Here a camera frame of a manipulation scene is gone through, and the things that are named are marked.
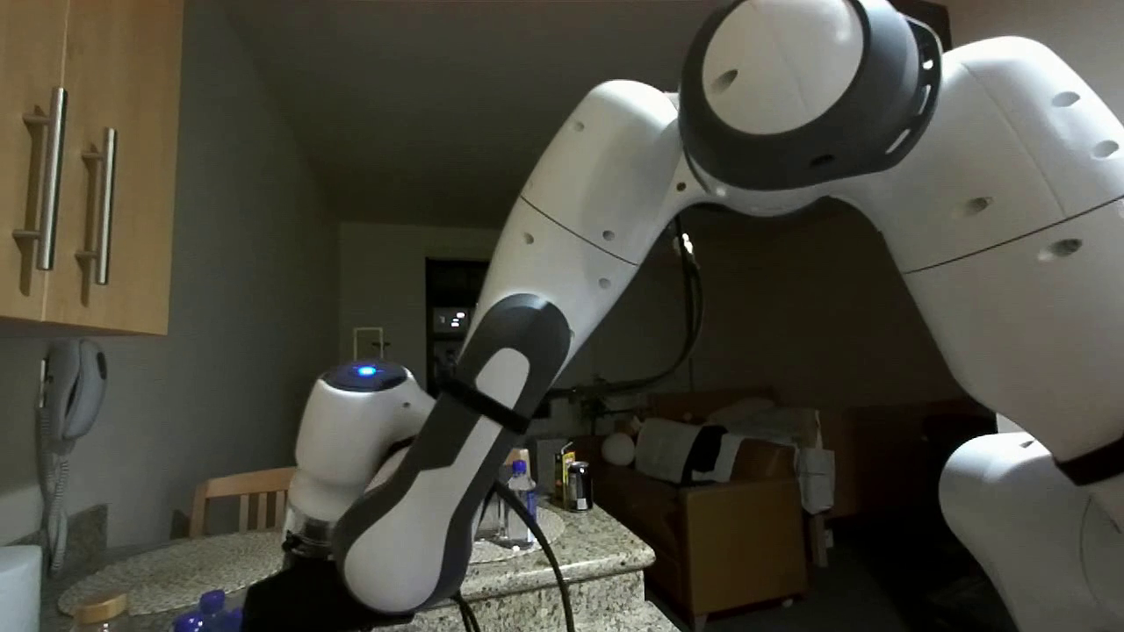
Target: floor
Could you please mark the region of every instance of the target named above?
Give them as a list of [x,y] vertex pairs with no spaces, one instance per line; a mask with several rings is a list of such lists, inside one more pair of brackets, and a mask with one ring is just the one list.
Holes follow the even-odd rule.
[[707,632],[1014,632],[1014,626],[949,534],[929,534],[918,515],[889,515],[836,528],[832,562],[813,574],[802,599],[727,610],[709,618]]

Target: wooden cabinet door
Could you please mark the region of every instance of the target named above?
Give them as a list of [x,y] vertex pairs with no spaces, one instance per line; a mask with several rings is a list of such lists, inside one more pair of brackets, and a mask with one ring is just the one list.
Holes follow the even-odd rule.
[[0,320],[38,320],[51,272],[38,272],[41,183],[52,96],[63,83],[66,0],[0,0]]
[[69,0],[66,186],[47,309],[52,322],[168,329],[178,45],[178,0]]

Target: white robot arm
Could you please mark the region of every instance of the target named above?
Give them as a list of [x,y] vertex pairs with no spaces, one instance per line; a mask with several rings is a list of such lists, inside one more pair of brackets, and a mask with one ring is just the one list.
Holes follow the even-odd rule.
[[[954,378],[1032,428],[1121,528],[1121,144],[1096,91],[1038,41],[943,54],[885,0],[730,4],[704,26],[678,96],[609,81],[561,122],[504,227],[454,389],[399,398],[414,407],[387,426],[414,437],[399,459],[384,462],[394,439],[323,426],[350,411],[348,393],[327,407],[313,393],[295,508],[363,606],[450,597],[504,458],[664,226],[697,204],[772,219],[836,197],[885,234]],[[1045,534],[1032,549],[1081,543]],[[974,552],[1004,591],[1008,562]],[[1032,591],[1089,582],[1038,558],[1008,570],[1040,577]],[[1019,622],[1040,618],[1025,591],[1004,597]]]

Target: wooden chair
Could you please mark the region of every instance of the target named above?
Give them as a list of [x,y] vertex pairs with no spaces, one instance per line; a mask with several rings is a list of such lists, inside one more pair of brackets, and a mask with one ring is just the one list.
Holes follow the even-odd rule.
[[221,500],[238,501],[238,530],[282,530],[287,508],[287,480],[295,466],[245,472],[209,478],[190,506],[190,536],[204,536],[209,506]]

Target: cabinet handle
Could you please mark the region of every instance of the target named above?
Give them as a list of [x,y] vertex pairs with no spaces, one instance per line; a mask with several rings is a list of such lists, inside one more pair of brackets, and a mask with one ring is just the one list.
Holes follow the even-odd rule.
[[38,272],[56,268],[56,232],[59,232],[59,183],[63,183],[63,137],[66,137],[66,89],[56,89],[51,114],[34,108],[24,119],[33,129],[47,129],[47,152],[38,153],[38,186],[34,186],[34,227],[15,232],[15,243],[38,243]]
[[95,249],[79,253],[81,265],[95,265],[95,283],[110,283],[110,265],[114,265],[115,149],[120,149],[120,129],[104,126],[102,152],[97,149],[83,152],[89,164],[102,164],[97,197],[95,197],[97,204]]

